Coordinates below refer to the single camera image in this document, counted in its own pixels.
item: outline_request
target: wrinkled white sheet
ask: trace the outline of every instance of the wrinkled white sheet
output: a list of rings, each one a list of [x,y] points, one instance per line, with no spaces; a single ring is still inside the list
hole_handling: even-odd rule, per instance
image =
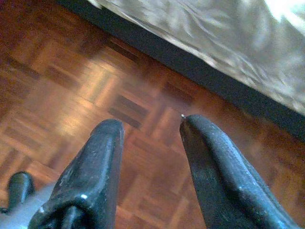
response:
[[[305,115],[305,0],[90,2]]]

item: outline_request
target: small black object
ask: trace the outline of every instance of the small black object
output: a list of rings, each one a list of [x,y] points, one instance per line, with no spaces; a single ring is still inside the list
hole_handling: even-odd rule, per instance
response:
[[[200,115],[180,134],[209,229],[299,229],[231,139]]]
[[[17,205],[24,203],[30,195],[34,194],[35,188],[32,177],[27,172],[18,172],[10,177],[8,184],[9,206],[0,208],[2,214],[9,214]]]
[[[117,120],[98,124],[50,199],[32,217],[29,229],[114,228],[123,136]]]

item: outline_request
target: white speck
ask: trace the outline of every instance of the white speck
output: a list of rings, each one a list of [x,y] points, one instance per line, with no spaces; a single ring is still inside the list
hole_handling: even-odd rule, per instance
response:
[[[81,198],[86,199],[86,198],[88,198],[88,197],[87,197],[87,195],[85,195],[85,194],[81,194]]]

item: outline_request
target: wooden floor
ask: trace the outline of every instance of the wooden floor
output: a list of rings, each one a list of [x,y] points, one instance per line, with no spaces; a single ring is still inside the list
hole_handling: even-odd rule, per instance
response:
[[[55,181],[101,120],[124,121],[116,228],[205,228],[180,115],[219,125],[305,226],[305,144],[48,1],[0,11],[0,205],[26,170]]]

